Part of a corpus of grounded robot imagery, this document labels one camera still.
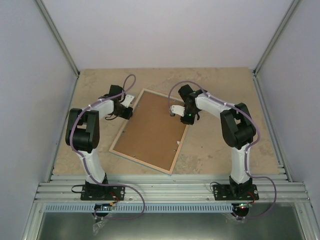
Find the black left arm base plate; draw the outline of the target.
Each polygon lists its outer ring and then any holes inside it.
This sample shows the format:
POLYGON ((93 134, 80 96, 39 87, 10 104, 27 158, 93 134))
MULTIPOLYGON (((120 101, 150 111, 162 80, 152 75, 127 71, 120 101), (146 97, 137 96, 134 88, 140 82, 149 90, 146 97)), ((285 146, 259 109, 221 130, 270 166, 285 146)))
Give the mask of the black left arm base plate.
POLYGON ((80 199, 82 201, 122 201, 125 197, 125 187, 85 185, 82 188, 80 199))

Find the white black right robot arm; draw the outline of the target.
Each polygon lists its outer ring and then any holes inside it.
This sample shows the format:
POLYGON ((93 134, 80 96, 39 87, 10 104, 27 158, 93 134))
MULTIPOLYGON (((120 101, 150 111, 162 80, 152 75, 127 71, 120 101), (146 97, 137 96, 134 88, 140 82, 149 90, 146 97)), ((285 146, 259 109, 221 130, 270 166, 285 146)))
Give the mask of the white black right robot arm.
POLYGON ((194 91, 188 84, 182 86, 178 93, 184 106, 170 107, 172 114, 180 116, 185 125, 193 125, 199 120, 199 112, 205 111, 220 119, 222 137, 231 147, 232 169, 228 184, 214 184, 211 189, 215 200, 249 200, 254 199, 257 189, 250 176, 248 158, 250 144, 256 135, 256 128, 251 123, 250 113, 244 103, 230 104, 214 99, 201 89, 194 91))

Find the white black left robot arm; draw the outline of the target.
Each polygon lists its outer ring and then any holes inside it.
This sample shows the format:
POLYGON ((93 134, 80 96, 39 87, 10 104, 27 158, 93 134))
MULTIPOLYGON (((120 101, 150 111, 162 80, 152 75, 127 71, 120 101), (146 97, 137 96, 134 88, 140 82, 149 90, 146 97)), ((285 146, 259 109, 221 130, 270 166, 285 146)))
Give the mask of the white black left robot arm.
POLYGON ((100 120, 107 116, 128 120, 133 115, 130 106, 134 96, 126 94, 123 87, 111 85, 109 93, 85 108, 69 111, 65 142, 79 157, 86 174, 84 184, 75 185, 82 201, 122 201, 125 187, 110 185, 101 166, 97 151, 100 142, 100 120))

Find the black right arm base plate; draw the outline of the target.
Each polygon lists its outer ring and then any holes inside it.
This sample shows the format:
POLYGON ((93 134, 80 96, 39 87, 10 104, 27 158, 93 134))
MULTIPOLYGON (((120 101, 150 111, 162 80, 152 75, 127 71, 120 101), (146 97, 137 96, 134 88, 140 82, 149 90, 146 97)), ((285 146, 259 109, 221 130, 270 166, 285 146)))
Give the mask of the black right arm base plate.
POLYGON ((235 186, 230 184, 214 184, 212 192, 216 201, 257 201, 260 199, 257 186, 235 186))

